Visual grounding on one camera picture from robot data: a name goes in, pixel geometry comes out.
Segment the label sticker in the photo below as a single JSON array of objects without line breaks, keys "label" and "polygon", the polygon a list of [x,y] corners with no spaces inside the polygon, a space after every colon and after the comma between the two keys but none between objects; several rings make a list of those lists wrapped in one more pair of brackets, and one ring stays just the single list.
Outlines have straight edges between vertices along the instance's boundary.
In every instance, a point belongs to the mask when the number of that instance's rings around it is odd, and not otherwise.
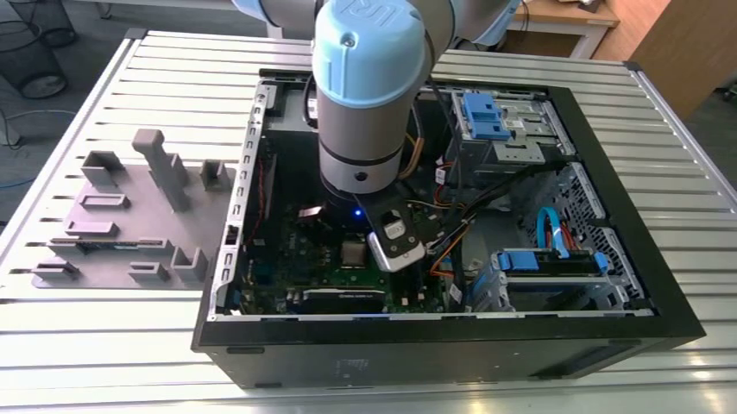
[{"label": "label sticker", "polygon": [[318,119],[318,100],[314,97],[307,100],[307,114],[313,119]]},{"label": "label sticker", "polygon": [[520,129],[524,129],[525,128],[525,124],[522,121],[520,120],[513,120],[513,119],[506,119],[505,120],[505,126],[508,128],[520,128]]},{"label": "label sticker", "polygon": [[436,182],[437,182],[440,185],[445,185],[445,184],[446,184],[446,170],[442,169],[442,168],[437,168],[437,169],[436,169]]},{"label": "label sticker", "polygon": [[464,293],[461,293],[461,289],[458,289],[458,286],[457,284],[454,283],[452,286],[450,286],[450,297],[458,302],[461,303],[461,299],[464,298]]}]

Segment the gray floor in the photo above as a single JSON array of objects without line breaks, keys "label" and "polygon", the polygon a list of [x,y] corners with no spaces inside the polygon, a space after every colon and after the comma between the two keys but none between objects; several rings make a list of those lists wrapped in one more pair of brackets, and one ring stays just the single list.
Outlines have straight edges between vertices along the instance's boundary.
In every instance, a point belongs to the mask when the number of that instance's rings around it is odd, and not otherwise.
[{"label": "gray floor", "polygon": [[[114,19],[106,21],[98,18],[93,3],[70,1],[67,10],[81,39],[56,50],[56,57],[71,87],[59,97],[30,101],[18,97],[0,79],[0,108],[8,116],[27,110],[75,111],[131,27],[219,35],[263,36],[266,33],[261,22],[231,11],[115,5]],[[12,9],[0,0],[0,21],[16,19]],[[12,122],[26,145],[15,152],[0,145],[0,187],[36,176],[70,121],[67,115],[44,114]],[[737,183],[737,163],[733,162],[737,159],[737,134],[733,132],[737,131],[737,103],[724,103],[715,95],[688,125],[728,179]],[[27,190],[27,185],[0,189],[0,221],[10,219]]]}]

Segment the metal frame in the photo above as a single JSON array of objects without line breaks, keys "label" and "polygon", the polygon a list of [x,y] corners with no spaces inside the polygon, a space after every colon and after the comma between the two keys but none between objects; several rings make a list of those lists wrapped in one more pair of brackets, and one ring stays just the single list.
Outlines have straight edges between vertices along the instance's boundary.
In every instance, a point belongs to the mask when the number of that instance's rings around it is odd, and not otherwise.
[{"label": "metal frame", "polygon": [[125,42],[2,236],[0,406],[307,414],[569,414],[596,406],[603,414],[619,414],[657,401],[657,412],[731,410],[737,214],[729,211],[716,169],[695,163],[683,149],[683,132],[664,121],[665,105],[649,98],[617,62],[458,51],[442,56],[434,74],[437,79],[537,81],[573,90],[708,332],[675,352],[637,356],[576,381],[246,394],[206,355],[189,350],[199,292],[34,289],[28,274],[8,271],[44,257],[43,248],[27,243],[60,231],[60,223],[39,220],[66,215],[71,201],[55,196],[74,195],[65,189],[74,191],[79,181],[66,178],[79,174],[77,157],[101,148],[131,157],[125,150],[131,130],[158,122],[178,138],[171,146],[186,159],[218,154],[238,162],[234,146],[246,136],[243,107],[255,93],[254,75],[266,67],[305,69],[310,62],[306,41],[151,31],[138,45]]}]

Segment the aluminum profile workbench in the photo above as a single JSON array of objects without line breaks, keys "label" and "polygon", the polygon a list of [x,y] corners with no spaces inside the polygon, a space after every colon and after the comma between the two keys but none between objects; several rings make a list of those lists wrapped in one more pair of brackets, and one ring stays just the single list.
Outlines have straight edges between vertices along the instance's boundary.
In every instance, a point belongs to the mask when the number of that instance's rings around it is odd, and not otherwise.
[{"label": "aluminum profile workbench", "polygon": [[190,351],[201,292],[39,290],[90,150],[143,163],[161,129],[195,165],[237,161],[262,68],[307,69],[305,41],[149,32],[126,39],[0,238],[0,407],[145,412],[735,411],[737,197],[648,79],[621,63],[448,53],[437,78],[571,88],[708,336],[573,381],[243,392]]}]

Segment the orange wire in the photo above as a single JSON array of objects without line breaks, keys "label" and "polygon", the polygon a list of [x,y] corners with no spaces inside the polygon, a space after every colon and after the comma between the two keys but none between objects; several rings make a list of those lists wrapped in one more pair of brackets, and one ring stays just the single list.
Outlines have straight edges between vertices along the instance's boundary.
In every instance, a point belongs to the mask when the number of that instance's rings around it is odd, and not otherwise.
[{"label": "orange wire", "polygon": [[450,250],[453,250],[453,248],[457,246],[458,242],[461,242],[461,239],[464,238],[465,234],[469,232],[470,228],[472,228],[472,226],[466,226],[465,230],[461,232],[461,234],[458,235],[458,237],[453,241],[453,243],[450,243],[450,246],[446,248],[446,251],[442,253],[438,260],[433,264],[433,267],[430,268],[430,274],[433,276],[438,276],[438,275],[442,275],[442,276],[446,276],[446,277],[452,276],[449,273],[438,272],[438,266],[440,266],[440,263],[442,262],[444,258],[449,255]]}]

